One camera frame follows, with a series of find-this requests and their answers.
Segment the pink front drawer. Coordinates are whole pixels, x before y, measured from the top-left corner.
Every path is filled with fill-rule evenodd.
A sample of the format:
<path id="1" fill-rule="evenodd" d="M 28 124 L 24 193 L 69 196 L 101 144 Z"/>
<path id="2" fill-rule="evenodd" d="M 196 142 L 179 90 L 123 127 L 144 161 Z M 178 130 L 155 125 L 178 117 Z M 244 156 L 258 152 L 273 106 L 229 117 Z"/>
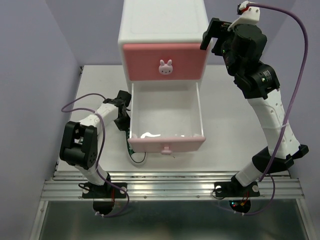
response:
<path id="1" fill-rule="evenodd" d="M 207 54 L 199 43 L 124 44 L 130 81 L 199 80 Z"/>

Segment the light pink drawer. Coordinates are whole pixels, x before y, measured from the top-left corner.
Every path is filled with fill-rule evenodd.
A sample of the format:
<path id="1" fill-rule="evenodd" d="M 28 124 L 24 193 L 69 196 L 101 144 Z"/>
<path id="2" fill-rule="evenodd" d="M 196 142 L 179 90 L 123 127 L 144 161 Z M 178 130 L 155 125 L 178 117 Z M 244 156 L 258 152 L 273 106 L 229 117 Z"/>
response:
<path id="1" fill-rule="evenodd" d="M 197 81 L 138 81 L 131 94 L 128 141 L 135 152 L 193 152 L 205 142 Z"/>

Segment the green sneaker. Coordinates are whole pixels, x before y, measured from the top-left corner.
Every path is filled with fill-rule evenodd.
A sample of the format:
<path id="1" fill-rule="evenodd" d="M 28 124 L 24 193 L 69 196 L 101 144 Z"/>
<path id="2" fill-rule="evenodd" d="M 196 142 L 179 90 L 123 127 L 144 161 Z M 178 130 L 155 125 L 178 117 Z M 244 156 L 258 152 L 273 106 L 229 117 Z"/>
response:
<path id="1" fill-rule="evenodd" d="M 135 152 L 132 149 L 132 146 L 129 143 L 130 138 L 130 129 L 125 131 L 125 138 L 126 138 L 126 148 L 129 157 L 129 161 L 132 165 L 136 167 L 141 167 L 147 162 L 147 154 L 145 152 Z"/>

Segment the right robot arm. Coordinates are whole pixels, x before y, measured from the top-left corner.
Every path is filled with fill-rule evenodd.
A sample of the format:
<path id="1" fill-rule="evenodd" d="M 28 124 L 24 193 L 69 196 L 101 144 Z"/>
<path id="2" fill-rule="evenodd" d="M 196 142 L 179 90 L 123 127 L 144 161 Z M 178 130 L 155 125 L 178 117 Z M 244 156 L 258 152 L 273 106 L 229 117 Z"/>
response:
<path id="1" fill-rule="evenodd" d="M 228 74 L 253 108 L 267 141 L 267 147 L 230 181 L 218 182 L 217 197 L 240 197 L 252 190 L 263 174 L 288 170 L 309 148 L 299 143 L 290 127 L 275 70 L 260 60 L 267 43 L 261 29 L 254 24 L 232 26 L 230 22 L 212 18 L 203 33 L 200 49 L 206 50 L 213 38 L 216 43 L 211 52 L 223 57 Z"/>

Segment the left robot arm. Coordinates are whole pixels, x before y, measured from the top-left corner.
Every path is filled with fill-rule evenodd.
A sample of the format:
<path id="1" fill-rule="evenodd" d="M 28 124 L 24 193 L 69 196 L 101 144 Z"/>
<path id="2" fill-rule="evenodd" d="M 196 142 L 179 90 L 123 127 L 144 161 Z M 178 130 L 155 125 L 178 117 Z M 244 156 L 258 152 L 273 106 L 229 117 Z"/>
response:
<path id="1" fill-rule="evenodd" d="M 112 191 L 109 173 L 105 172 L 98 159 L 102 150 L 98 150 L 99 138 L 106 140 L 106 127 L 115 123 L 119 131 L 128 132 L 130 116 L 127 108 L 130 105 L 132 95 L 120 90 L 116 98 L 104 98 L 101 105 L 96 109 L 77 108 L 67 110 L 68 105 L 61 111 L 88 111 L 90 114 L 80 121 L 68 121 L 64 127 L 59 158 L 68 165 L 78 169 L 87 179 L 80 185 L 83 193 L 100 197 L 108 196 Z"/>

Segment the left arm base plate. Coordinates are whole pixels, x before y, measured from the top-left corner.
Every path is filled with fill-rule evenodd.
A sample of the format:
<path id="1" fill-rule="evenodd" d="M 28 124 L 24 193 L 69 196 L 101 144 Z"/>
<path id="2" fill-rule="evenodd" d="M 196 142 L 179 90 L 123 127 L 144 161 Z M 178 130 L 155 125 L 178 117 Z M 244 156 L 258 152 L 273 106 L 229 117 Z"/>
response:
<path id="1" fill-rule="evenodd" d="M 79 183 L 78 187 L 82 189 L 83 199 L 125 199 L 126 195 L 123 191 L 110 186 L 107 183 L 104 185 L 95 185 L 90 182 Z"/>

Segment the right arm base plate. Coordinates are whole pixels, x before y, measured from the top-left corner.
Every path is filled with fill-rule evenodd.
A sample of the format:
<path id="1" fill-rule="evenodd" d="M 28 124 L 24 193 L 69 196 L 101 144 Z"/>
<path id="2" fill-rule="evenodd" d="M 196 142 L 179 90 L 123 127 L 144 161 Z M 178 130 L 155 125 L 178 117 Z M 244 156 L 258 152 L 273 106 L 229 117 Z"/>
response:
<path id="1" fill-rule="evenodd" d="M 215 196 L 217 198 L 242 198 L 242 197 L 259 197 L 260 191 L 256 181 L 248 186 L 242 186 L 235 181 L 219 181 L 214 183 Z"/>

